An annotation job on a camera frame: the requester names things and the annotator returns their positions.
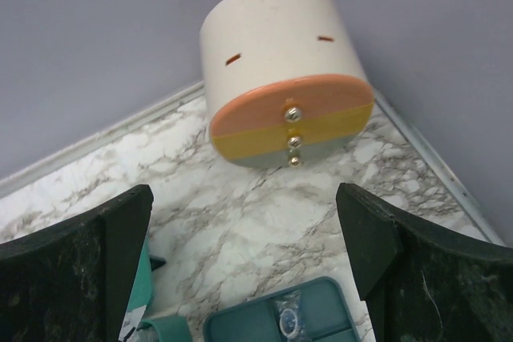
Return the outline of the teal medicine kit box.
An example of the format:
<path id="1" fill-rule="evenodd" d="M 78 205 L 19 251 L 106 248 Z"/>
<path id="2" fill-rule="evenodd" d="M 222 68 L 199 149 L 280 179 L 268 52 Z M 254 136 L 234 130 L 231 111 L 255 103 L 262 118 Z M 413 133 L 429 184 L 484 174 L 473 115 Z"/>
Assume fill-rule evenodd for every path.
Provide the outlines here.
<path id="1" fill-rule="evenodd" d="M 118 341 L 192 341 L 188 322 L 183 316 L 146 316 L 154 299 L 152 273 L 165 264 L 164 258 L 150 254 L 148 241 L 144 240 Z"/>

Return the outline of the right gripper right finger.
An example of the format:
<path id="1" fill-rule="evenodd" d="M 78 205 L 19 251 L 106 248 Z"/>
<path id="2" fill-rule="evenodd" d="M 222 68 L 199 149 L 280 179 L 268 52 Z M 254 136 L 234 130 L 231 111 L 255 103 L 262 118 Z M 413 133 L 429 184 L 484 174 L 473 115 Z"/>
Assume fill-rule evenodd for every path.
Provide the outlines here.
<path id="1" fill-rule="evenodd" d="M 510 341 L 512 250 L 342 183 L 337 212 L 378 341 Z"/>

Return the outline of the clear crinkled plastic bag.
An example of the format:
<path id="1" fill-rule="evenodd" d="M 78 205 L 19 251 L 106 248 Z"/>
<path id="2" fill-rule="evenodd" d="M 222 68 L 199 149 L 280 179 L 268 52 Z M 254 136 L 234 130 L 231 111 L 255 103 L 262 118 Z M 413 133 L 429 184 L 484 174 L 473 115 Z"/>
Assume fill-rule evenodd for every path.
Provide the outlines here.
<path id="1" fill-rule="evenodd" d="M 301 293 L 296 290 L 275 300 L 278 311 L 278 327 L 287 341 L 298 340 L 301 334 Z"/>

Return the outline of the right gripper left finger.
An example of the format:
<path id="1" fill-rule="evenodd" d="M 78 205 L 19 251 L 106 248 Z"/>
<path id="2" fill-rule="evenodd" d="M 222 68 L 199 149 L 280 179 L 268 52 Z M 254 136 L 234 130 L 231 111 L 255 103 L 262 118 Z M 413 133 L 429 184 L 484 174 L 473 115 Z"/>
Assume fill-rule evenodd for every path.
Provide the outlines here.
<path id="1" fill-rule="evenodd" d="M 153 194 L 140 184 L 1 245 L 3 341 L 116 341 Z"/>

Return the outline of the blue divided tray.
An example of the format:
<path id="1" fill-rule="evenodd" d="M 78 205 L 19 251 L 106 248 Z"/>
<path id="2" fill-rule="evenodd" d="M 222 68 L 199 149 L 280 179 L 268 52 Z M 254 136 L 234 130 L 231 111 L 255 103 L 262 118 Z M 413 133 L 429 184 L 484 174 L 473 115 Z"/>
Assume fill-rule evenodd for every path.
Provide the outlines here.
<path id="1" fill-rule="evenodd" d="M 211 314 L 206 341 L 358 341 L 339 284 L 322 276 Z"/>

